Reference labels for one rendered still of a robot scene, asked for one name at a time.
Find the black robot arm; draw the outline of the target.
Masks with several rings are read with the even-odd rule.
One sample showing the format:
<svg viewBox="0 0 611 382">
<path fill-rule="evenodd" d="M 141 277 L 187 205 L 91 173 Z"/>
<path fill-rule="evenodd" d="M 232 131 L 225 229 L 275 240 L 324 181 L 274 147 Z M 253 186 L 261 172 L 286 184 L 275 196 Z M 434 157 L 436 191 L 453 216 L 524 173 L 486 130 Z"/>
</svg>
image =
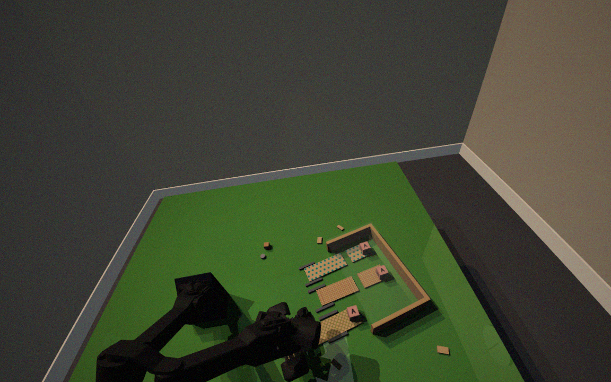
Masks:
<svg viewBox="0 0 611 382">
<path fill-rule="evenodd" d="M 208 300 L 210 281 L 179 285 L 167 314 L 136 339 L 120 340 L 99 354 L 95 382 L 142 382 L 147 371 L 155 375 L 154 382 L 206 382 L 245 364 L 257 367 L 286 357 L 291 345 L 316 350 L 319 344 L 321 323 L 303 307 L 291 319 L 279 310 L 260 311 L 256 322 L 231 340 L 179 359 L 163 356 L 159 351 L 185 324 L 202 319 Z"/>
</svg>

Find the pink cube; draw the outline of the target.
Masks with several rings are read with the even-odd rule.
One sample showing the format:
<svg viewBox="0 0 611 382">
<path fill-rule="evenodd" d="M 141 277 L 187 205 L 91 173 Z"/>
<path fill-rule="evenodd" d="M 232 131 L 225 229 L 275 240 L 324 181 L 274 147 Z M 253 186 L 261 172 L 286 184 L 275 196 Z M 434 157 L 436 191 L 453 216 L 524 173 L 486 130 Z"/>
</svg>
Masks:
<svg viewBox="0 0 611 382">
<path fill-rule="evenodd" d="M 348 317 L 349 317 L 350 321 L 360 318 L 360 314 L 358 312 L 358 309 L 357 309 L 356 305 L 347 307 L 347 313 L 348 313 Z"/>
</svg>

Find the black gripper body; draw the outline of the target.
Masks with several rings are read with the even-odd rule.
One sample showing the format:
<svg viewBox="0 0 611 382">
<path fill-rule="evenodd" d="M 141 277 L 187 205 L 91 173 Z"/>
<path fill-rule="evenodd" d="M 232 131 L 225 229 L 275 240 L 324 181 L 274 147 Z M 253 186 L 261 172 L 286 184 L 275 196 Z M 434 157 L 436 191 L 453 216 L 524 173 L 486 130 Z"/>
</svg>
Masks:
<svg viewBox="0 0 611 382">
<path fill-rule="evenodd" d="M 273 307 L 269 307 L 267 312 L 272 310 L 279 310 L 285 315 L 290 315 L 290 310 L 287 306 L 286 302 L 278 303 Z M 291 345 L 289 350 L 289 358 L 288 355 L 285 358 L 285 362 L 281 363 L 282 373 L 284 375 L 284 379 L 286 382 L 291 382 L 292 380 L 298 379 L 299 377 L 308 374 L 309 367 L 304 357 L 304 354 L 299 354 L 294 358 L 293 353 L 298 350 L 298 345 Z"/>
</svg>

